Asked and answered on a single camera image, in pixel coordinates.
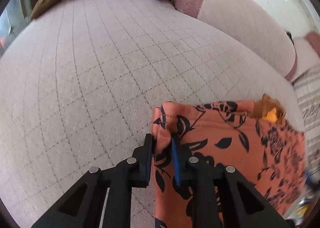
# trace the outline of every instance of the yellow object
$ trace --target yellow object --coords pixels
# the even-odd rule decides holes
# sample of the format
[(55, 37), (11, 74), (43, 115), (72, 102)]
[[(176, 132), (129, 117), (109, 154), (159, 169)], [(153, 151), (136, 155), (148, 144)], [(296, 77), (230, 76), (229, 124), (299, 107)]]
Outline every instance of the yellow object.
[(277, 109), (273, 108), (271, 111), (267, 112), (266, 117), (262, 117), (261, 119), (269, 121), (270, 123), (276, 123), (278, 120)]

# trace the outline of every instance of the black object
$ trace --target black object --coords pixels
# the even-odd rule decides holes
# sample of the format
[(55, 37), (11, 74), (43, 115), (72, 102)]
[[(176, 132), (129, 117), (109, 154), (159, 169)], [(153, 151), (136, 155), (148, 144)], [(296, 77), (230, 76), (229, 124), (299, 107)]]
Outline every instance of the black object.
[[(215, 186), (221, 201), (225, 228), (289, 228), (287, 222), (234, 167), (212, 167), (192, 156), (176, 135), (181, 186), (193, 190), (194, 228), (219, 228), (221, 222)], [(32, 228), (98, 228), (107, 189), (110, 188), (103, 228), (129, 228), (132, 187), (147, 187), (150, 181), (152, 135), (135, 148), (132, 158), (116, 167), (90, 168)]]

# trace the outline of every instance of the orange fabric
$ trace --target orange fabric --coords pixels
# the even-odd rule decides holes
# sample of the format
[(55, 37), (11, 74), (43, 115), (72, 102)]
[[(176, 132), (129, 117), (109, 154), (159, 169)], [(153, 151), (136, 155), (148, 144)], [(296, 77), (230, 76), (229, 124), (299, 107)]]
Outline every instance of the orange fabric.
[(156, 227), (192, 227), (192, 190), (175, 184), (171, 133), (212, 166), (237, 168), (280, 214), (298, 198), (304, 184), (303, 133), (286, 120), (271, 124), (253, 118), (253, 109), (254, 101), (197, 107), (164, 102), (154, 109)]

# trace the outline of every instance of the floral pattern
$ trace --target floral pattern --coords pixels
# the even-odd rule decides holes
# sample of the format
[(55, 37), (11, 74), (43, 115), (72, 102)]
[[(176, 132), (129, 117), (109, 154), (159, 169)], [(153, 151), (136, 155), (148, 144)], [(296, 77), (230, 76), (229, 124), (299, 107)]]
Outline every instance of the floral pattern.
[[(271, 124), (252, 118), (253, 105), (253, 101), (226, 101), (192, 107), (164, 102), (155, 108), (156, 227), (192, 227), (193, 191), (177, 185), (171, 133), (211, 166), (235, 166), (280, 214), (299, 197), (304, 182), (304, 135), (286, 120)], [(171, 212), (175, 218), (168, 217)]]

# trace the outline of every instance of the orange floral cloth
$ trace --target orange floral cloth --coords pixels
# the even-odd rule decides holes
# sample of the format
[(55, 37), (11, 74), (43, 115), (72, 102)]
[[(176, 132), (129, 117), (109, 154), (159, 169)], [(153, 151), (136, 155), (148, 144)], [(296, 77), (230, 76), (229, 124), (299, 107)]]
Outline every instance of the orange floral cloth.
[(299, 197), (304, 184), (303, 133), (286, 120), (271, 124), (253, 118), (253, 108), (254, 101), (228, 101), (196, 107), (164, 102), (154, 109), (156, 228), (192, 227), (192, 190), (175, 182), (172, 133), (210, 165), (234, 166), (281, 215)]

